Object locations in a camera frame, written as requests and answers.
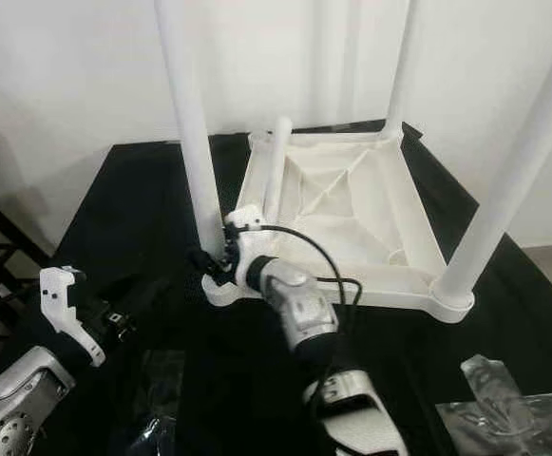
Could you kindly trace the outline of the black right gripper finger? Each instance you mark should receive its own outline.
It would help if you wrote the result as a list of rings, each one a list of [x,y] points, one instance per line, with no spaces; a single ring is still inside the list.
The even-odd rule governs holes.
[[[193,269],[198,271],[199,274],[209,277],[215,285],[223,285],[224,268],[209,252],[202,251],[202,249],[192,249],[188,253],[188,260]]]

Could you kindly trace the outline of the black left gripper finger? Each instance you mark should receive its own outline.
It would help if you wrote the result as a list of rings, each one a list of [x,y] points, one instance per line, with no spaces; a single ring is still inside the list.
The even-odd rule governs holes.
[[[140,279],[124,293],[124,316],[128,323],[142,323],[158,312],[171,283],[167,279]]]

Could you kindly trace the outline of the black tablecloth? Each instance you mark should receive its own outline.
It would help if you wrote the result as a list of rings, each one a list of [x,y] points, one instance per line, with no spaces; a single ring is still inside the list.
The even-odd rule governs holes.
[[[32,456],[124,456],[149,351],[185,355],[176,456],[327,456],[297,398],[275,314],[251,303],[212,308],[188,260],[197,243],[179,145],[112,146],[51,260],[84,271],[89,294],[115,279],[167,279],[170,291],[101,368],[77,377]],[[552,281],[506,237],[475,294],[458,323],[419,310],[358,310],[355,356],[410,456],[458,456],[435,407],[474,399],[461,364],[475,353],[503,361],[524,394],[552,392]]]

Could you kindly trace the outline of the clear plastic bag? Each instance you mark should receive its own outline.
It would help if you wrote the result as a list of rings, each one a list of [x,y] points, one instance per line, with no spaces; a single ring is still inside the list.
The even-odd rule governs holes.
[[[175,456],[175,429],[181,404],[185,355],[162,349],[147,351],[133,400],[136,430],[126,456]]]
[[[479,353],[461,370],[472,400],[435,407],[458,456],[552,456],[552,392],[524,394],[503,361]]]

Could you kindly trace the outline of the white plastic table top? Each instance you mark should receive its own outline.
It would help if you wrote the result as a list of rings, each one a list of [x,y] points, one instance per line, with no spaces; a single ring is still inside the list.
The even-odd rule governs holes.
[[[396,136],[294,133],[280,148],[270,224],[318,242],[342,277],[362,283],[362,307],[419,310],[444,323],[466,318],[474,294],[436,293],[447,262]]]

